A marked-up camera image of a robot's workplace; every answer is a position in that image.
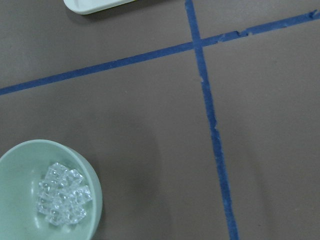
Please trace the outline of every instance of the plastic bowl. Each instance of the plastic bowl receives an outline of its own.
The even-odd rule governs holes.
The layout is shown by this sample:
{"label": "plastic bowl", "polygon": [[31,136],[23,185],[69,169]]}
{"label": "plastic bowl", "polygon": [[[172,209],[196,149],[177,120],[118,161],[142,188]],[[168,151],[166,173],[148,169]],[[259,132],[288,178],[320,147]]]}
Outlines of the plastic bowl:
{"label": "plastic bowl", "polygon": [[[92,201],[78,224],[54,226],[36,210],[38,183],[56,162],[83,174]],[[23,142],[0,158],[1,240],[90,240],[102,212],[102,190],[89,162],[76,151],[49,140]]]}

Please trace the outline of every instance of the blue tape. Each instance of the blue tape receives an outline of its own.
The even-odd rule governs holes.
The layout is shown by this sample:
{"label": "blue tape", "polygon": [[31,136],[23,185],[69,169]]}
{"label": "blue tape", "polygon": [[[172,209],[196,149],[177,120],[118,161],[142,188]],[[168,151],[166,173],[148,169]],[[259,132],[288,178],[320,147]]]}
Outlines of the blue tape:
{"label": "blue tape", "polygon": [[141,63],[148,60],[157,59],[157,58],[173,55],[176,53],[181,53],[181,52],[192,50],[192,49],[193,49],[192,42],[187,42],[187,43],[179,44],[176,46],[171,46],[171,47],[163,48],[160,50],[155,50],[155,51],[139,54],[136,56],[127,57],[120,60],[110,61],[110,62],[106,62],[106,63],[94,65],[94,66],[88,66],[81,69],[68,71],[68,72],[57,74],[57,75],[48,76],[48,77],[0,88],[0,96],[18,92],[21,90],[39,87],[42,85],[60,82],[63,80],[73,79],[73,78],[81,77],[84,75],[98,73],[101,71],[106,71],[110,69],[124,67],[131,64]]}
{"label": "blue tape", "polygon": [[302,15],[249,27],[246,30],[241,32],[231,31],[231,32],[227,32],[217,36],[207,37],[202,40],[202,46],[206,47],[206,46],[214,45],[217,43],[244,38],[249,35],[261,34],[261,33],[269,32],[273,30],[283,29],[283,28],[294,26],[294,25],[303,24],[310,21],[314,21],[314,20],[319,20],[319,19],[320,19],[320,12],[318,10],[314,10]]}
{"label": "blue tape", "polygon": [[239,240],[237,223],[232,210],[232,199],[230,194],[230,186],[229,186],[228,174],[227,174],[227,169],[225,164],[225,157],[222,149],[220,134],[217,130],[217,119],[215,115],[214,102],[211,94],[211,87],[209,83],[208,71],[207,71],[206,61],[205,61],[204,52],[203,52],[202,40],[200,37],[195,8],[192,0],[185,1],[185,9],[187,12],[189,25],[191,29],[193,48],[196,55],[197,66],[198,66],[199,74],[202,78],[202,82],[201,82],[202,92],[204,97],[206,114],[209,121],[212,146],[214,150],[216,167],[217,167],[217,172],[219,176],[224,213],[226,216],[226,222],[227,222],[228,231],[229,231],[229,238],[230,240]]}
{"label": "blue tape", "polygon": [[[312,12],[308,12],[306,14],[302,14],[299,16],[294,16],[294,17],[286,18],[279,21],[274,21],[274,22],[270,22],[262,25],[253,26],[242,32],[232,31],[232,32],[220,34],[217,36],[208,37],[200,41],[201,41],[202,47],[206,47],[206,46],[217,44],[219,42],[227,42],[227,41],[243,38],[248,36],[249,34],[264,33],[272,30],[290,27],[297,24],[319,20],[319,19],[320,19],[320,12],[318,10],[314,10]],[[177,54],[177,53],[189,51],[192,49],[193,49],[193,43],[186,42],[176,46],[167,47],[164,49],[155,50],[155,51],[139,54],[132,57],[127,57],[120,60],[115,60],[115,61],[110,61],[110,62],[106,62],[106,63],[94,65],[94,66],[84,67],[81,69],[68,71],[68,72],[57,74],[57,75],[44,77],[44,78],[0,88],[0,96],[18,92],[25,89],[39,87],[46,84],[56,83],[63,80],[68,80],[68,79],[72,79],[72,78],[76,78],[76,77],[80,77],[88,74],[93,74],[93,73],[106,71],[114,68],[124,67],[130,64],[135,64],[135,63],[140,63],[140,62],[144,62],[144,61],[148,61],[156,58],[161,58],[164,56]]]}

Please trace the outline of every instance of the bowl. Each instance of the bowl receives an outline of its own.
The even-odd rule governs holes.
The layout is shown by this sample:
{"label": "bowl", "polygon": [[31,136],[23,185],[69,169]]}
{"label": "bowl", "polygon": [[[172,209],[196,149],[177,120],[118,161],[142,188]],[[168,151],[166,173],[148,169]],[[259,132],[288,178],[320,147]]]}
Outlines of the bowl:
{"label": "bowl", "polygon": [[[77,169],[91,191],[87,215],[74,225],[54,226],[37,212],[39,182],[56,162]],[[69,147],[50,140],[23,142],[0,158],[1,240],[90,240],[102,212],[102,190],[89,162]]]}

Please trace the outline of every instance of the gray surface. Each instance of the gray surface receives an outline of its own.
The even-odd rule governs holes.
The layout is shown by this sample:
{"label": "gray surface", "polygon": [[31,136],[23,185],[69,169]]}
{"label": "gray surface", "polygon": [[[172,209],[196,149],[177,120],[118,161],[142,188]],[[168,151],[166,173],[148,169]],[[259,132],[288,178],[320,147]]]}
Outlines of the gray surface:
{"label": "gray surface", "polygon": [[242,239],[320,236],[319,27],[204,50]]}
{"label": "gray surface", "polygon": [[202,38],[243,31],[320,9],[319,0],[201,0],[194,1]]}
{"label": "gray surface", "polygon": [[50,139],[96,169],[96,240],[227,239],[193,52],[1,96],[0,154]]}
{"label": "gray surface", "polygon": [[[63,1],[1,1],[0,88],[191,41],[184,0],[80,16]],[[194,1],[201,36],[320,8]],[[314,240],[319,211],[320,21],[204,49],[243,240]],[[0,155],[49,139],[103,188],[94,240],[227,240],[192,51],[0,96]]]}
{"label": "gray surface", "polygon": [[139,0],[91,15],[62,0],[2,1],[0,23],[0,88],[191,40],[184,0]]}

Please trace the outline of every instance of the white tray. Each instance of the white tray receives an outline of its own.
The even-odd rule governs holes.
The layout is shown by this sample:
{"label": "white tray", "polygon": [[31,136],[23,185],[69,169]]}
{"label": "white tray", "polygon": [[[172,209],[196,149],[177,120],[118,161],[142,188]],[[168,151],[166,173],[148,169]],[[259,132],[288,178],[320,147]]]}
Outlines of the white tray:
{"label": "white tray", "polygon": [[63,0],[71,11],[77,14],[91,14],[104,9],[109,9],[135,0]]}

